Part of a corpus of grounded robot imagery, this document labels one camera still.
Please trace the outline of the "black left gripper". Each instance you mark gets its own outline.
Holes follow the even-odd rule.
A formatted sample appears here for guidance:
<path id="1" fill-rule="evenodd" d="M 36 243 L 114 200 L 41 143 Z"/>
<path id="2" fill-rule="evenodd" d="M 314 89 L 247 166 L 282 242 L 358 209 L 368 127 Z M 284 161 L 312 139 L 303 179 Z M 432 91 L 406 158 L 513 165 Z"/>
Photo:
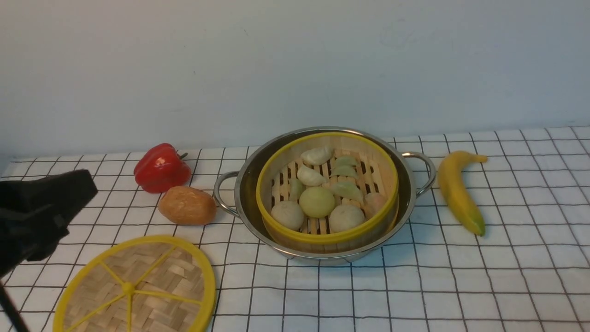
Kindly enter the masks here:
<path id="1" fill-rule="evenodd" d="M 89 170 L 0 183 L 0 273 L 47 259 L 98 190 Z"/>

